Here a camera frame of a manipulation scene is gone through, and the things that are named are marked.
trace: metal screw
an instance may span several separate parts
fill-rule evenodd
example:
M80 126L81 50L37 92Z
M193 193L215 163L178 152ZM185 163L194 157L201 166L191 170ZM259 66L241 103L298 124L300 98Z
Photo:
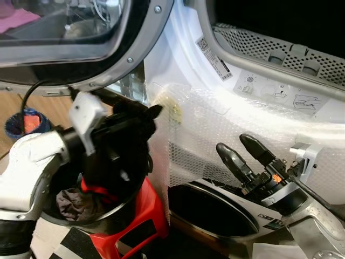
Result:
M155 6L155 13L160 13L162 11L162 8L159 5Z

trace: pink fabric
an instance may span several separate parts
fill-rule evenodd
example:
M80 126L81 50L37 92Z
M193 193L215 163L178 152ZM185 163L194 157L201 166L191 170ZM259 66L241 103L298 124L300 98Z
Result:
M39 18L39 15L25 11L23 8L18 9L10 17L0 19L0 33L4 33L9 28L16 28L23 24L33 22Z

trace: washing machine drum opening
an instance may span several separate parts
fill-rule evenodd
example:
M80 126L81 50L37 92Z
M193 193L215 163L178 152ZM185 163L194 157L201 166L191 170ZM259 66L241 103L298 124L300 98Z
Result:
M173 214L217 236L244 237L258 233L255 219L243 207L214 189L193 184L168 190Z

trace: warning label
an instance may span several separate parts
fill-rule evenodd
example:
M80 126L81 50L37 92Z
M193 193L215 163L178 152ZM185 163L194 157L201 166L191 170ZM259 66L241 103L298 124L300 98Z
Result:
M224 61L218 58L218 56L210 50L209 45L204 38L198 40L196 44L204 53L205 57L210 62L211 66L215 69L216 73L219 75L222 81L226 81L227 79L232 77L232 73L230 72Z

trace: sticker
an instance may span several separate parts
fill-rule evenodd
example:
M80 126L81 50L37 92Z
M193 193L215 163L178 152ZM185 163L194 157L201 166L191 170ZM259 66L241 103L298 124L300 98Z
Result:
M262 217L263 219L266 219L266 220L274 220L274 218L270 217L270 216L267 216L265 214L259 214L258 215L259 217Z
M282 104L300 112L315 114L329 100L322 94L302 90L242 70L233 91L242 96Z
M204 38L198 40L196 44L204 53L205 57L210 62L211 66L215 69L216 73L219 75L222 81L226 81L227 79L232 77L232 73L230 72L227 65L210 50L209 45Z
M269 224L264 225L264 228L277 230L284 227L284 223L281 220L273 220Z

